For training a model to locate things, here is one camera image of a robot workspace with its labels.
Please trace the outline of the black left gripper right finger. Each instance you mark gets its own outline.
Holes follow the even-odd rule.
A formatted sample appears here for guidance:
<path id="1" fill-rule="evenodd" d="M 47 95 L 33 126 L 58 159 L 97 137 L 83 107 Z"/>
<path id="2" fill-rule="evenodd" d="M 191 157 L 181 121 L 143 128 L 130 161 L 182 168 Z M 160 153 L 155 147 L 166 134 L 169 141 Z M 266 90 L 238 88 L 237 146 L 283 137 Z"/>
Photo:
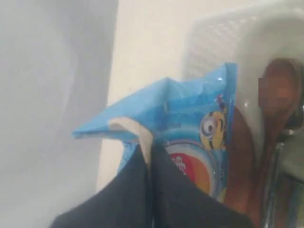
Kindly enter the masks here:
<path id="1" fill-rule="evenodd" d="M 253 222 L 210 197 L 184 175 L 165 147 L 151 147 L 153 217 L 156 228 L 252 228 Z"/>

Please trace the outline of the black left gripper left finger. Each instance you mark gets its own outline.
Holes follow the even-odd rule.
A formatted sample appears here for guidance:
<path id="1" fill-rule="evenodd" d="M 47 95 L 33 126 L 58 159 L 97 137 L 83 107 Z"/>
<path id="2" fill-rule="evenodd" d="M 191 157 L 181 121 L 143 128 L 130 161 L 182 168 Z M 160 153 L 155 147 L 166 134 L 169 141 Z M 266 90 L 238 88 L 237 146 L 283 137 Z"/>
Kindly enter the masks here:
<path id="1" fill-rule="evenodd" d="M 53 228 L 150 228 L 150 180 L 140 146 L 101 191 L 57 216 Z"/>

